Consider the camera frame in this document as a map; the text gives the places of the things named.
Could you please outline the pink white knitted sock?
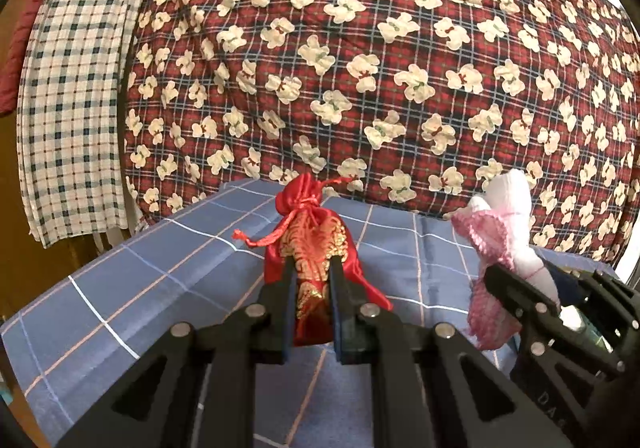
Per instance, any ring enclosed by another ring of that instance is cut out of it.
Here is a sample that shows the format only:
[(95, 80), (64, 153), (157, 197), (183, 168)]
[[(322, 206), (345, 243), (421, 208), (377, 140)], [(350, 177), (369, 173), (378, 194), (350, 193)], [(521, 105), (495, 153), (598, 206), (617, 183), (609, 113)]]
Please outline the pink white knitted sock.
[(450, 216), (454, 231), (477, 252), (480, 274), (472, 289), (469, 330), (480, 350), (498, 350), (521, 331), (521, 324), (492, 296), (485, 283), (486, 270), (500, 265), (560, 304), (558, 288), (549, 269), (529, 243), (532, 198), (523, 171), (499, 174), (482, 194)]

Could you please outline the red gold drawstring pouch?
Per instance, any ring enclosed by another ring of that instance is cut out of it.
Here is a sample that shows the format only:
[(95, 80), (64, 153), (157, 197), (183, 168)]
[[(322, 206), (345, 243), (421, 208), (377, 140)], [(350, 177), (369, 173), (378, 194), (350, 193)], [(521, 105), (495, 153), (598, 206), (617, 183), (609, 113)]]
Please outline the red gold drawstring pouch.
[(364, 276), (356, 244), (337, 212), (321, 205), (323, 190), (348, 184), (348, 177), (316, 179), (301, 174), (291, 180), (276, 197), (276, 210), (281, 220), (270, 234), (253, 240), (239, 229), (232, 238), (250, 248), (265, 250), (265, 283), (281, 279), (288, 258), (294, 260), (296, 279), (296, 311), (294, 344), (309, 346), (333, 340), (330, 320), (330, 260), (342, 261), (344, 275), (364, 290), (369, 302), (392, 310), (393, 304)]

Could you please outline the blue plaid tablecloth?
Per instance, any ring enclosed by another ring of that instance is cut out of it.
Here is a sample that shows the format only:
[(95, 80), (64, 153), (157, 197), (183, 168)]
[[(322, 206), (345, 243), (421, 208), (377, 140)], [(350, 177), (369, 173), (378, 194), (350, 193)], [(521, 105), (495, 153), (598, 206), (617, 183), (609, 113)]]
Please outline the blue plaid tablecloth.
[[(253, 301), (262, 252), (232, 239), (279, 221), (272, 182), (232, 182), (68, 276), (2, 327), (17, 383), (49, 442), (58, 442), (172, 324), (202, 328)], [(412, 324), (466, 326), (477, 255), (443, 220), (332, 197), (367, 279)], [(258, 447), (367, 447), (369, 373), (331, 346), (294, 350), (257, 373)]]

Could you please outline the red plaid bear blanket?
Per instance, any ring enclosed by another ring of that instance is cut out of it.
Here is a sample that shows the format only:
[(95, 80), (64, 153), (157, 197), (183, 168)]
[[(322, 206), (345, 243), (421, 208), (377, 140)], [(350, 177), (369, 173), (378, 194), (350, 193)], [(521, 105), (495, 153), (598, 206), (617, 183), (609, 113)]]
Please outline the red plaid bear blanket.
[(438, 217), (518, 168), (536, 246), (614, 264), (639, 213), (639, 35), (608, 0), (144, 0), (125, 124), (152, 223), (301, 174)]

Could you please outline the cream green checked cloth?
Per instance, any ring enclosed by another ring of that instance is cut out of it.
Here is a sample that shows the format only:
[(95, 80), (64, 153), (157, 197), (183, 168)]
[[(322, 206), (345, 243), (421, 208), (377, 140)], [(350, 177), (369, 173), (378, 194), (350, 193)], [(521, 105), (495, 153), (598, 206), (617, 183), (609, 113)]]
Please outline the cream green checked cloth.
[(29, 232), (55, 242), (127, 225), (118, 95), (142, 0), (43, 0), (16, 106)]

